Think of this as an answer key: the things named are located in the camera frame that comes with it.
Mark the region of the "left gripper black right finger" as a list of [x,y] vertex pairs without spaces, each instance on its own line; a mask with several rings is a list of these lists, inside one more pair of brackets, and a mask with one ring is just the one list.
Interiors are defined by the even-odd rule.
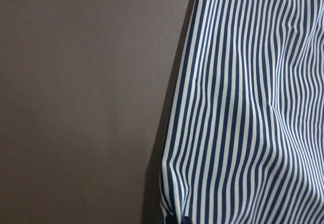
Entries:
[[191,217],[190,216],[183,216],[182,217],[182,224],[191,224]]

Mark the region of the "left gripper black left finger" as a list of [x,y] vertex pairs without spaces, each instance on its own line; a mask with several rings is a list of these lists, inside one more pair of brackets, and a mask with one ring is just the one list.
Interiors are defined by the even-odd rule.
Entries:
[[174,215],[167,215],[165,217],[165,224],[175,224],[175,216]]

